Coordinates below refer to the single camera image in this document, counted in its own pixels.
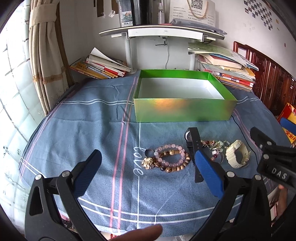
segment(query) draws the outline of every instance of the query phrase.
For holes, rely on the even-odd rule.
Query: curtain tieback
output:
[[[57,4],[55,3],[42,4],[33,8],[30,13],[29,28],[39,23],[55,22],[57,19],[56,11]]]

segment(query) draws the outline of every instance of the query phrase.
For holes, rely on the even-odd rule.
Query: beaded bracelet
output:
[[[168,148],[176,148],[176,150],[171,149],[161,152],[162,150]],[[181,155],[181,159],[177,163],[171,164],[162,159],[162,157],[164,156],[172,156],[175,154]],[[161,171],[166,171],[167,173],[169,173],[183,170],[188,165],[190,160],[191,158],[189,154],[185,152],[182,146],[169,144],[155,149],[154,157],[144,158],[144,160],[142,161],[142,166],[144,166],[147,170],[158,167]]]

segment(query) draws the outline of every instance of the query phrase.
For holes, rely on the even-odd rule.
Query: hand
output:
[[[153,225],[145,229],[129,231],[126,234],[113,238],[112,241],[154,241],[162,232],[163,228],[161,225]]]

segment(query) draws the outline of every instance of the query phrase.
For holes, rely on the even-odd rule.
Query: wooden headboard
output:
[[[253,91],[266,107],[274,115],[279,115],[287,102],[295,106],[295,79],[265,54],[234,41],[233,51],[238,53],[239,48],[246,50],[245,57],[259,68],[259,71],[255,71],[256,83]]]

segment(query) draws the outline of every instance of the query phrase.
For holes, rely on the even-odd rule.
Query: green box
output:
[[[229,120],[236,98],[208,72],[142,70],[134,97],[137,122]]]

